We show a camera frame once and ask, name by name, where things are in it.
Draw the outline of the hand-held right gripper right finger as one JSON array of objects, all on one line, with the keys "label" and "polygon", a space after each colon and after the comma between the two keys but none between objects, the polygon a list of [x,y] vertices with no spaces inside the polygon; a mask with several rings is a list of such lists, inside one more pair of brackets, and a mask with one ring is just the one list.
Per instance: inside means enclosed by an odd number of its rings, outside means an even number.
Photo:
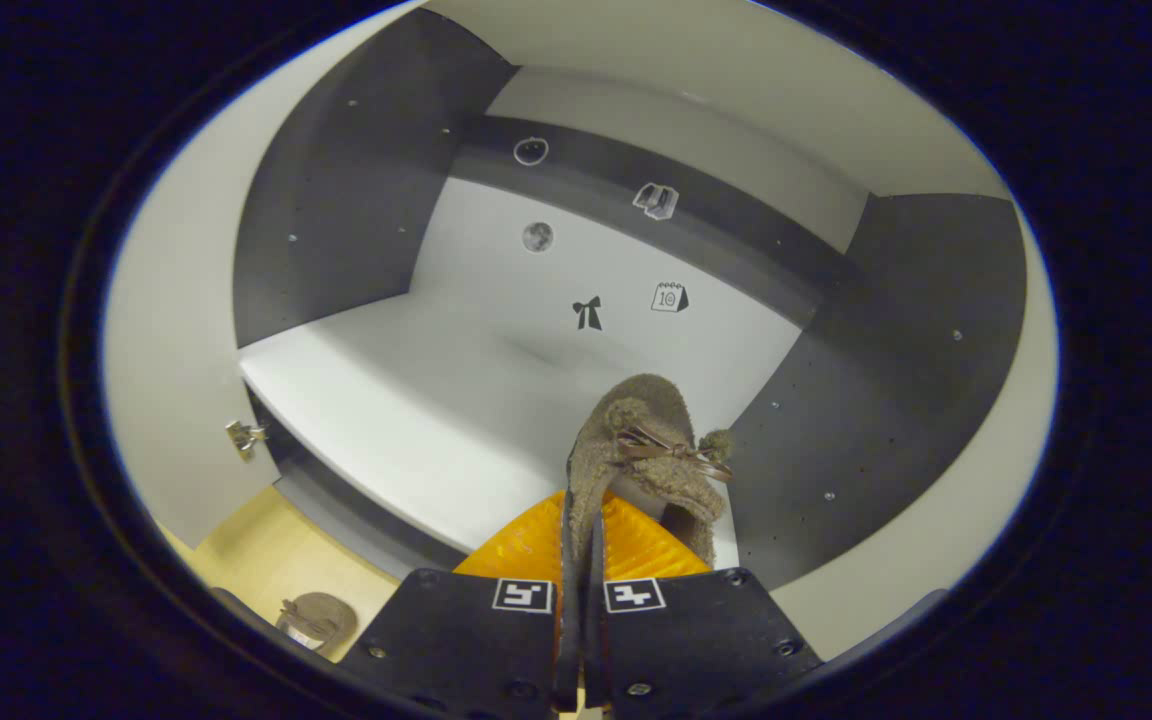
[{"label": "hand-held right gripper right finger", "polygon": [[745,568],[612,579],[596,520],[596,707],[613,719],[732,717],[823,660]]}]

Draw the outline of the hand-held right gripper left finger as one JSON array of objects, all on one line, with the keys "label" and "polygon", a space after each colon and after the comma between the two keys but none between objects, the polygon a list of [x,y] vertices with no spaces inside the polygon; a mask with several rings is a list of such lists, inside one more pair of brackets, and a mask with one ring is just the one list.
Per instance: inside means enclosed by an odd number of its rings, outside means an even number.
[{"label": "hand-held right gripper left finger", "polygon": [[577,708],[576,602],[566,493],[545,498],[452,571],[420,568],[340,670],[463,719],[558,719]]}]

